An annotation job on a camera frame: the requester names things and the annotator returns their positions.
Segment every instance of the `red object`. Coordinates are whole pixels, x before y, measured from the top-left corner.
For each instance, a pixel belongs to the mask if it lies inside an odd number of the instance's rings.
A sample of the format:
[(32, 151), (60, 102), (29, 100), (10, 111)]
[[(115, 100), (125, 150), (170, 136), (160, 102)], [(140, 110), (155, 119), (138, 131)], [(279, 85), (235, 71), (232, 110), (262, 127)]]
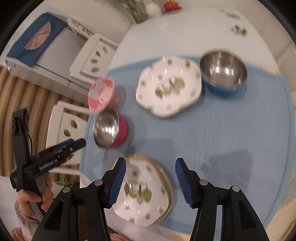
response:
[(128, 136), (128, 123), (125, 119), (125, 117), (118, 113), (118, 119), (119, 119), (119, 132), (117, 134), (116, 140), (113, 142), (113, 144), (109, 148), (115, 148), (120, 146), (124, 141), (126, 140)]
[(88, 103), (92, 114), (100, 113), (106, 107), (115, 109), (119, 101), (120, 94), (111, 78), (99, 78), (89, 89)]
[(166, 12), (176, 11), (181, 9), (177, 2), (173, 2), (171, 0), (167, 0), (167, 2), (163, 5)]

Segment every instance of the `pink bowl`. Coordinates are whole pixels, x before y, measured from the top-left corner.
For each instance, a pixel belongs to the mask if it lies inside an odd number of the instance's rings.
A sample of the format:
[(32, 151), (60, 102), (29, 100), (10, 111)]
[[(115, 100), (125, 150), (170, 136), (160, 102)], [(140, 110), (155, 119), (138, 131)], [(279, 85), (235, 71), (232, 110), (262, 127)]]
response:
[(117, 114), (119, 118), (119, 132), (116, 140), (113, 142), (110, 148), (114, 148), (122, 145), (128, 136), (128, 123), (122, 114), (118, 112)]
[(94, 122), (94, 141), (100, 148), (115, 148), (127, 138), (128, 123), (115, 109), (107, 108)]

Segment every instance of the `floral plate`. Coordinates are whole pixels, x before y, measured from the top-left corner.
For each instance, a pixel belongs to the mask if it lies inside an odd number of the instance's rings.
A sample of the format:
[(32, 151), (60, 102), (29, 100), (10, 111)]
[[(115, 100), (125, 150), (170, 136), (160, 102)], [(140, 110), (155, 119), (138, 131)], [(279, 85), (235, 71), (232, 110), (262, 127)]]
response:
[(142, 71), (136, 101), (152, 114), (167, 118), (195, 103), (201, 90), (200, 68), (196, 62), (163, 56)]
[(137, 154), (126, 159), (126, 174), (113, 210), (141, 227), (162, 221), (173, 201), (172, 184), (155, 161)]

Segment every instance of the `pink cup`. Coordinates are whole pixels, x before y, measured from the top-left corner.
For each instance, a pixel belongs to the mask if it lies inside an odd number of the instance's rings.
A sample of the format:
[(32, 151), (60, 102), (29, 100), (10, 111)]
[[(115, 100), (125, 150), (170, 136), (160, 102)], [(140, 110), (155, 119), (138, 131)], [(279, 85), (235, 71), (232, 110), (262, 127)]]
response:
[(120, 94), (111, 78), (99, 78), (89, 89), (88, 103), (92, 114), (100, 113), (106, 107), (115, 109), (119, 101)]

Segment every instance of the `human hand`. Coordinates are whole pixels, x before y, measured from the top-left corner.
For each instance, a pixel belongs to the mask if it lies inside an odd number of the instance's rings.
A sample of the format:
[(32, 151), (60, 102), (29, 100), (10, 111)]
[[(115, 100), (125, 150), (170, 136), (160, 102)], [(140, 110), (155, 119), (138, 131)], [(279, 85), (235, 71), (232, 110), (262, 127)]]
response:
[(47, 212), (50, 205), (53, 202), (54, 194), (52, 193), (52, 181), (49, 177), (46, 178), (46, 189), (42, 196), (38, 196), (34, 192), (20, 190), (17, 192), (17, 202), (19, 204), (20, 211), (27, 217), (32, 219), (37, 219), (35, 216), (29, 202), (39, 203), (43, 201), (41, 204), (41, 208)]

